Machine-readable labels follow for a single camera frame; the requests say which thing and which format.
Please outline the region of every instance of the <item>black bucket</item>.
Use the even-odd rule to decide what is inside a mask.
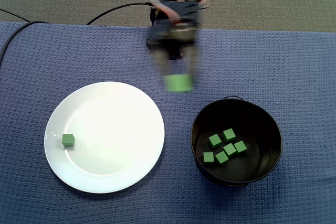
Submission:
[[[191,130],[191,146],[198,169],[209,180],[227,186],[244,186],[266,177],[278,164],[282,152],[282,137],[274,119],[261,107],[242,98],[215,101],[197,115]],[[214,155],[223,150],[223,131],[233,129],[243,141],[244,153],[234,155],[223,165],[204,164],[203,152]],[[218,134],[221,147],[212,149],[209,137]]]

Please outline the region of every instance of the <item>blue tablecloth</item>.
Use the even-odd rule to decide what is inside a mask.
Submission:
[[[0,23],[0,48],[20,25]],[[0,223],[335,224],[336,34],[201,30],[195,91],[168,93],[147,30],[34,24],[13,39],[0,67]],[[56,106],[100,81],[146,92],[166,130],[152,171],[105,195],[64,184],[44,152]],[[275,170],[243,188],[204,178],[190,147],[200,109],[232,94],[268,111],[284,141]]]

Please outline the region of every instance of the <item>black cable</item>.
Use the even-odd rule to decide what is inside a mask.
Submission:
[[[32,24],[35,24],[35,23],[48,23],[48,22],[44,22],[44,21],[30,21],[28,23],[25,23],[23,26],[20,26],[15,32],[12,33],[12,35],[8,38],[8,40],[6,41],[3,49],[2,49],[2,52],[0,54],[0,66],[1,66],[1,61],[4,57],[4,54],[5,54],[5,51],[9,45],[9,43],[11,42],[11,40],[15,37],[15,35],[17,35],[22,29],[26,28],[27,26],[30,26]]]
[[[107,10],[106,12],[98,15],[97,17],[95,17],[93,20],[91,20],[89,23],[87,23],[86,25],[91,25],[92,22],[96,21],[98,18],[104,16],[105,14],[107,13],[110,13],[114,10],[117,10],[117,9],[120,9],[120,8],[123,8],[123,7],[126,7],[126,6],[131,6],[131,5],[152,5],[150,2],[145,2],[145,3],[132,3],[132,4],[125,4],[125,5],[120,5],[120,6],[117,6],[115,8],[112,8],[110,10]]]
[[[8,11],[8,10],[1,9],[1,8],[0,8],[0,10],[2,10],[3,12],[6,12],[6,13],[12,14],[13,16],[15,16],[15,17],[17,17],[17,18],[23,19],[24,21],[30,22],[29,20],[27,20],[27,19],[25,19],[25,18],[22,18],[21,16],[16,15],[16,14],[14,14],[14,13],[11,13],[11,12]]]

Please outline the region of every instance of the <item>bucket handle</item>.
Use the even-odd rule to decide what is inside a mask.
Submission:
[[[239,99],[243,100],[243,98],[238,97],[238,96],[236,96],[236,95],[229,95],[228,97],[224,97],[224,99],[226,99],[226,98],[230,98],[230,97],[236,97],[236,98],[239,98]]]

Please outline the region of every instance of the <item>green cubes in bucket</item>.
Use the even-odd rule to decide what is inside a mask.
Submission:
[[[222,143],[222,140],[220,140],[219,136],[217,134],[209,137],[209,143],[211,148],[215,148],[217,146],[220,146],[220,144]]]
[[[75,137],[72,134],[63,134],[62,136],[63,146],[73,146],[75,144]]]
[[[237,152],[236,148],[233,146],[232,143],[229,143],[228,145],[225,145],[223,147],[223,149],[225,150],[226,154],[230,157],[233,154],[235,154]]]
[[[232,129],[228,129],[223,132],[223,137],[224,137],[225,142],[228,143],[234,140],[236,138],[236,135]]]
[[[204,164],[213,164],[214,163],[214,153],[203,152],[203,161],[204,161]]]
[[[226,161],[229,160],[229,158],[226,156],[226,154],[224,152],[218,153],[217,155],[215,155],[215,157],[216,157],[217,162],[220,165],[224,164]]]
[[[247,150],[246,145],[244,144],[243,141],[239,141],[238,143],[235,143],[235,147],[238,153],[242,153]]]
[[[193,79],[190,74],[171,74],[164,77],[167,91],[186,92],[193,90]]]

